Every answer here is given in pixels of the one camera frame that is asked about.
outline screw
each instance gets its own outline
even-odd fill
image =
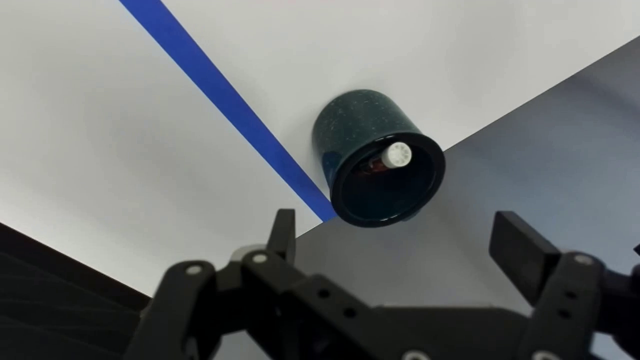
[[[410,352],[404,352],[401,360],[430,360],[430,358],[423,352],[410,351]]]
[[[553,352],[540,351],[532,356],[532,360],[559,360]]]
[[[267,259],[266,259],[266,254],[253,254],[253,259],[251,259],[255,264],[264,264]]]
[[[195,275],[200,275],[202,273],[202,266],[187,266],[185,269],[185,275],[189,275],[189,276],[195,276]]]
[[[575,259],[573,259],[578,264],[583,264],[583,266],[591,266],[594,264],[594,260],[589,259],[589,256],[586,256],[586,254],[575,254]]]

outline black metal bracket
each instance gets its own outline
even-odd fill
[[[210,358],[237,331],[280,360],[583,360],[594,331],[624,339],[637,356],[637,322],[622,319],[637,315],[637,275],[611,284],[594,256],[559,254],[515,215],[496,215],[490,254],[533,305],[529,319],[499,309],[370,309],[296,270],[293,234],[293,212],[280,211],[266,251],[217,273],[205,263],[170,269],[126,360]]]

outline blue stripe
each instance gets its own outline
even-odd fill
[[[172,13],[160,0],[121,0],[121,4],[315,216],[319,220],[331,220],[335,212],[328,198],[241,100]]]

